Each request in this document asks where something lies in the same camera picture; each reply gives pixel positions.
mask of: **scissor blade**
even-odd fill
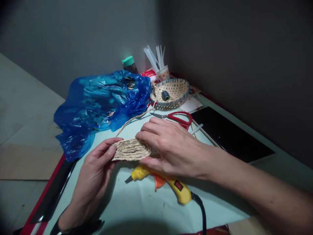
[[[153,116],[155,116],[155,117],[157,117],[157,118],[161,118],[161,119],[165,118],[164,115],[155,114],[155,113],[150,113],[150,114],[152,114]]]

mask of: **yellow glue gun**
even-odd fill
[[[127,180],[125,180],[125,183],[129,183],[133,180],[142,180],[150,174],[154,176],[156,182],[155,191],[157,190],[157,188],[163,186],[165,182],[167,182],[176,193],[178,202],[182,204],[188,204],[188,202],[191,201],[191,193],[189,188],[177,177],[164,175],[162,172],[151,169],[146,165],[140,164],[138,167],[136,167],[131,173],[131,176]]]

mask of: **woven basket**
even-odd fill
[[[113,158],[115,160],[139,161],[151,155],[152,146],[142,140],[128,139],[121,140],[115,144],[116,152]]]
[[[155,89],[159,92],[157,101]],[[167,91],[170,95],[170,99],[168,101],[164,101],[162,99],[161,94],[163,91]],[[153,102],[156,101],[155,108],[157,109],[177,108],[180,104],[185,102],[189,91],[190,84],[188,81],[182,78],[171,78],[156,84],[155,88],[152,89],[150,98]]]

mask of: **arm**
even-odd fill
[[[141,163],[167,174],[215,182],[246,199],[277,230],[286,234],[312,233],[310,195],[222,149],[201,143],[177,123],[151,118],[136,137],[161,154],[161,159],[148,157]]]
[[[77,184],[68,207],[58,220],[58,228],[69,232],[89,222],[108,186],[114,168],[116,147],[112,144],[123,140],[111,138],[100,143],[85,158]]]

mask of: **red switch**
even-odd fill
[[[176,188],[178,188],[179,191],[181,191],[183,189],[183,186],[181,185],[180,182],[178,182],[178,180],[175,181],[174,185],[176,186]]]

